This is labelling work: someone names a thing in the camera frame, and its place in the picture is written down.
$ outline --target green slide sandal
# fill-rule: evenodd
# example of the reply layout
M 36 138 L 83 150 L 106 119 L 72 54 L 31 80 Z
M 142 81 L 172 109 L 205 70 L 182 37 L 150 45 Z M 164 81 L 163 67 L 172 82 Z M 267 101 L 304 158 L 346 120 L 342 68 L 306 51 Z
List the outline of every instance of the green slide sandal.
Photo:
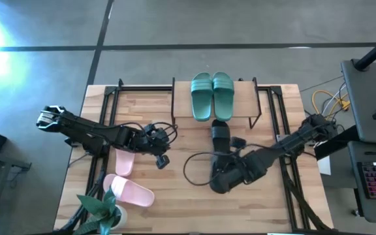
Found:
M 217 120 L 228 121 L 233 116 L 233 80 L 224 72 L 213 75 L 214 112 Z
M 207 121 L 212 114 L 213 84 L 210 74 L 201 72 L 191 82 L 191 104 L 194 118 Z

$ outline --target pink slide sandal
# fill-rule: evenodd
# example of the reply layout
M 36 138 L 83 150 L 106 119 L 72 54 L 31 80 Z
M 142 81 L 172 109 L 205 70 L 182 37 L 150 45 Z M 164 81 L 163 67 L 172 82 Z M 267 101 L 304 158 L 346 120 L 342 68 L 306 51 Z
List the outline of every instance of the pink slide sandal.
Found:
M 137 206 L 149 207 L 155 200 L 155 195 L 149 189 L 115 174 L 106 175 L 102 186 L 106 192 L 111 186 L 117 200 Z
M 135 153 L 116 149 L 116 174 L 129 176 L 133 169 Z

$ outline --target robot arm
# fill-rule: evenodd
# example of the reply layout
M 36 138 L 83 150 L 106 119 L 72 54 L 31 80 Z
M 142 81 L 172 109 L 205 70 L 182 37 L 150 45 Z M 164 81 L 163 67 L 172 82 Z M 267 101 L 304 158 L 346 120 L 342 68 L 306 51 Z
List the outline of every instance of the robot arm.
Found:
M 235 155 L 233 164 L 224 169 L 217 169 L 218 175 L 210 182 L 217 193 L 227 193 L 233 187 L 249 184 L 266 175 L 267 169 L 282 155 L 299 156 L 304 151 L 304 144 L 311 140 L 322 141 L 333 137 L 336 130 L 330 121 L 321 115 L 309 116 L 301 127 L 290 136 L 268 148 L 253 150 L 239 157 Z
M 135 153 L 149 153 L 157 158 L 159 169 L 169 163 L 164 155 L 169 146 L 169 137 L 163 128 L 149 124 L 142 129 L 125 125 L 107 127 L 103 124 L 75 116 L 62 106 L 45 106 L 37 120 L 37 127 L 46 132 L 62 133 L 67 144 L 81 143 L 92 155 L 102 156 L 108 146 Z

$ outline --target wooden table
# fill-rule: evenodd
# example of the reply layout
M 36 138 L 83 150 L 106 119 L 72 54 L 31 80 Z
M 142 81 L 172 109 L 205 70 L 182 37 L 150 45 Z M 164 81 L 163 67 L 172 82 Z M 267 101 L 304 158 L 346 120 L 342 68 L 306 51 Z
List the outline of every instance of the wooden table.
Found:
M 297 85 L 277 85 L 283 90 L 285 108 L 291 132 L 305 118 Z M 89 86 L 81 116 L 98 121 L 105 86 Z M 232 136 L 248 142 L 271 146 L 274 142 L 272 120 L 265 93 L 259 95 L 262 115 L 253 129 L 245 118 L 232 118 L 228 124 Z M 142 125 L 166 121 L 170 118 L 170 91 L 124 91 L 119 93 L 116 124 L 137 121 Z M 155 166 L 155 157 L 136 155 L 134 169 L 129 179 L 151 189 L 155 202 L 150 208 L 121 203 L 129 213 L 127 224 L 115 232 L 128 233 L 246 233 L 290 232 L 288 210 L 279 163 L 263 178 L 251 185 L 239 185 L 231 192 L 220 195 L 208 186 L 195 187 L 182 174 L 182 166 L 188 156 L 199 151 L 212 150 L 210 122 L 200 123 L 191 117 L 179 117 L 178 138 L 167 151 L 170 164 L 163 170 Z M 71 161 L 84 154 L 82 149 L 72 151 Z M 198 157 L 187 166 L 188 176 L 197 182 L 206 181 L 210 175 L 210 156 Z M 67 172 L 65 185 L 57 212 L 54 228 L 62 227 L 79 207 L 77 194 L 84 194 L 91 158 L 74 163 Z M 114 173 L 114 149 L 110 152 L 108 173 Z M 308 155 L 298 158 L 298 167 L 305 199 L 315 213 L 329 227 L 333 227 L 324 188 L 316 160 Z M 294 203 L 297 220 L 300 221 L 298 204 Z

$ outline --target potted plant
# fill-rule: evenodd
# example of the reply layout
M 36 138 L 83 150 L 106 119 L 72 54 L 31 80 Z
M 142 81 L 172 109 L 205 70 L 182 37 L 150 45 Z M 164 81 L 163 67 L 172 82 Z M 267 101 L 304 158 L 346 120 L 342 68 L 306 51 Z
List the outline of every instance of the potted plant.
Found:
M 100 228 L 102 235 L 109 235 L 110 230 L 122 227 L 127 220 L 127 212 L 121 206 L 116 205 L 116 196 L 110 189 L 100 200 L 92 196 L 78 195 L 82 206 L 92 216 L 74 232 L 74 235 L 87 234 Z

